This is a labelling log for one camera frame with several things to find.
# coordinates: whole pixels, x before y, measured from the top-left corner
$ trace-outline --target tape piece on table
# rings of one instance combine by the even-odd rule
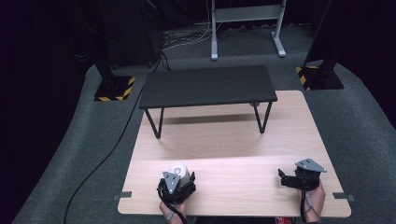
[[[132,197],[132,192],[131,191],[123,191],[119,194],[114,195],[113,199],[114,201],[118,201],[120,198],[131,198]]]
[[[355,202],[355,197],[351,194],[345,194],[343,192],[340,193],[333,193],[334,199],[347,199],[349,203]]]

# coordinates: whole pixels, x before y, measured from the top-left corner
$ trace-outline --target tape roll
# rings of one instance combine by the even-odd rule
[[[180,176],[180,186],[187,184],[190,181],[190,173],[184,163],[175,163],[169,167],[169,173]]]

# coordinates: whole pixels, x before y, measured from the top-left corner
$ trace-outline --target yellow and black hazard tape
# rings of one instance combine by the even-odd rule
[[[310,84],[307,78],[307,76],[304,74],[304,72],[306,72],[306,69],[318,69],[317,66],[308,66],[305,68],[302,67],[296,67],[296,71],[298,74],[298,77],[300,78],[300,82],[303,85],[304,90],[309,91],[310,90]]]
[[[95,101],[122,101],[122,100],[128,99],[128,96],[129,96],[129,94],[132,91],[132,86],[134,85],[134,81],[135,80],[136,80],[135,77],[131,77],[129,79],[128,86],[127,86],[127,88],[126,88],[126,90],[125,90],[125,92],[123,94],[118,95],[118,96],[112,96],[112,97],[110,97],[110,96],[98,96],[98,97],[95,97]]]

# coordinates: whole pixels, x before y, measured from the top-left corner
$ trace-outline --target black stand base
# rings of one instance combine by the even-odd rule
[[[318,70],[319,68],[315,66],[296,68],[304,90],[341,90],[344,88],[334,71],[327,71],[326,78],[321,78]]]
[[[126,100],[134,85],[134,77],[113,77],[111,80],[102,80],[95,94],[95,101]]]

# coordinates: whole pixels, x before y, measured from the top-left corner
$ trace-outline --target person's right hand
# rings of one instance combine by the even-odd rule
[[[326,197],[326,192],[324,191],[321,181],[316,189],[307,191],[307,193],[311,198],[312,208],[309,207],[308,201],[305,199],[305,220],[306,222],[320,222],[324,199]]]

